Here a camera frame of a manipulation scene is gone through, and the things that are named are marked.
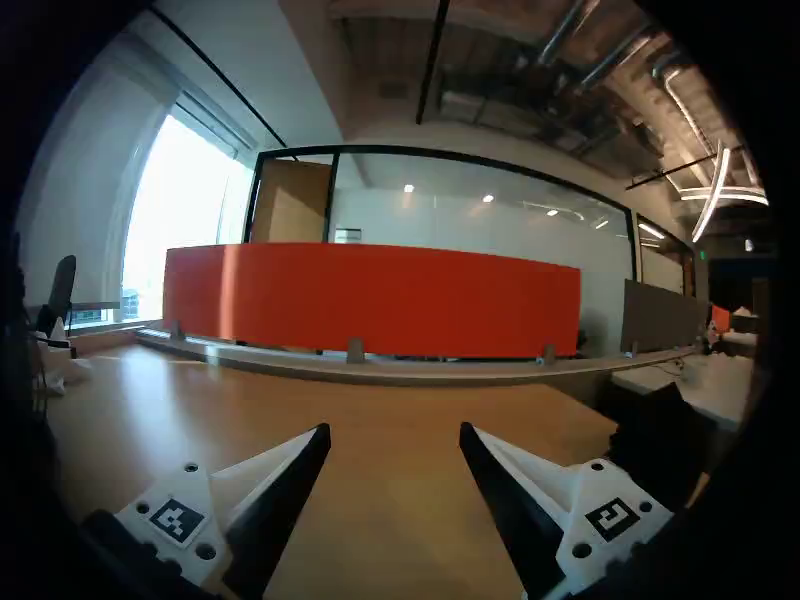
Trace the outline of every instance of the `orange partition panel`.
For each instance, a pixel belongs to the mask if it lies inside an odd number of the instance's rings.
[[[580,271],[469,252],[266,243],[167,252],[164,323],[259,346],[451,357],[575,353]]]
[[[716,304],[711,305],[711,320],[717,326],[717,331],[725,333],[731,328],[731,313]]]

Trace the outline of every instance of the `chair backrest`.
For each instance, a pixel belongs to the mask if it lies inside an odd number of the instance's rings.
[[[53,287],[50,290],[50,299],[47,301],[50,310],[55,317],[61,317],[66,323],[67,311],[72,299],[72,286],[75,283],[75,269],[77,259],[74,254],[65,256],[58,261],[56,274],[53,277]]]

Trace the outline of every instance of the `desk surface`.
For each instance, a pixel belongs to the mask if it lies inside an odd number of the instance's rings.
[[[721,428],[735,431],[742,422],[750,393],[752,359],[724,354],[693,355],[685,359],[685,378],[674,363],[615,371],[611,380],[626,389],[647,394],[673,381],[689,404],[714,419]]]
[[[613,422],[541,384],[402,388],[214,367],[141,346],[90,359],[50,401],[76,517],[119,510],[194,460],[226,467],[327,421],[332,448],[267,595],[517,598],[521,584],[458,448],[462,421],[563,465]]]

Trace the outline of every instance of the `ceiling light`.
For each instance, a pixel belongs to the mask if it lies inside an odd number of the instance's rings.
[[[664,234],[661,233],[658,229],[653,229],[647,223],[639,223],[639,229],[644,229],[647,233],[651,233],[656,236],[658,239],[663,240]]]
[[[708,200],[709,194],[690,194],[688,196],[681,196],[681,200]],[[769,202],[763,196],[756,196],[755,194],[742,194],[739,192],[721,192],[720,200],[749,200],[750,202],[758,202],[764,206],[769,206]]]
[[[711,194],[708,196],[705,206],[703,206],[703,212],[700,213],[700,218],[697,220],[697,225],[694,226],[694,231],[692,231],[693,244],[697,243],[697,240],[703,235],[706,225],[708,225],[708,222],[711,220],[711,215],[714,214],[714,209],[717,207],[717,202],[719,201],[719,194],[722,191],[722,186],[725,184],[725,176],[728,174],[728,163],[731,159],[730,149],[724,148],[722,143],[719,143],[717,155],[721,158],[717,161],[717,165],[714,168],[714,179],[711,181]]]
[[[703,193],[706,196],[711,192],[710,187],[701,187],[701,188],[683,188],[681,193],[690,192],[690,193]],[[764,188],[761,187],[747,187],[743,185],[726,185],[722,188],[722,193],[725,194],[727,192],[745,192],[748,194],[758,194],[759,196],[765,195]]]

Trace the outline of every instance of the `ceiling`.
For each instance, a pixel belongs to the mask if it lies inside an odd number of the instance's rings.
[[[437,0],[331,0],[359,78],[416,102]],[[451,0],[425,120],[536,139],[616,179],[636,182],[736,149],[728,186],[760,188],[743,140],[690,58],[632,0]],[[670,175],[709,186],[714,162]],[[688,230],[704,202],[682,202]],[[707,236],[768,236],[767,208],[730,200]]]

